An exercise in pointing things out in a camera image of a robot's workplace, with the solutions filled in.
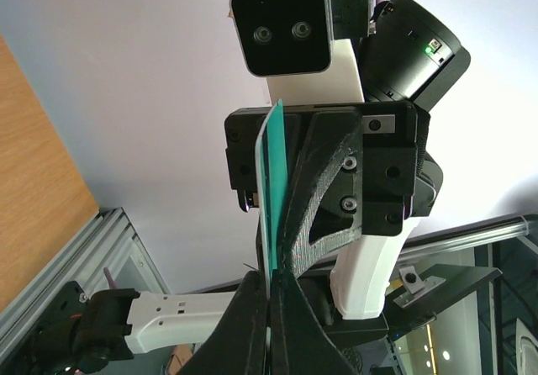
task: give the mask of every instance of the wood surface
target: wood surface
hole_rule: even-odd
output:
[[[0,36],[0,311],[98,211]]]

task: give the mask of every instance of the black camera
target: black camera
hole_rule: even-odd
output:
[[[329,67],[330,0],[230,0],[230,5],[252,74],[306,74]]]

